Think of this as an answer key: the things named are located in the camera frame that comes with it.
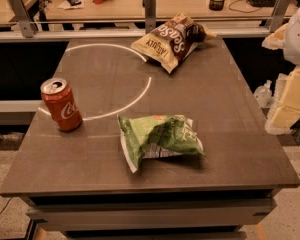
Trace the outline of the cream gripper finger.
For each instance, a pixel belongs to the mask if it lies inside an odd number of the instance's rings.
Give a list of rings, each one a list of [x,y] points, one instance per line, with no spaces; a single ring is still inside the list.
[[[288,75],[280,74],[275,84],[274,101],[267,114],[265,130],[269,134],[288,133],[300,119],[300,66]]]
[[[262,42],[262,46],[270,50],[282,49],[287,26],[288,24],[280,26],[275,32],[266,37]]]

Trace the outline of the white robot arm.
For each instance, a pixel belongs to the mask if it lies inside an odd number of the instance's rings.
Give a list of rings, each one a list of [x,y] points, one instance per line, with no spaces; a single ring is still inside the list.
[[[300,7],[286,24],[264,39],[262,46],[282,49],[284,59],[295,65],[287,76],[277,79],[265,123],[268,133],[281,135],[300,119]]]

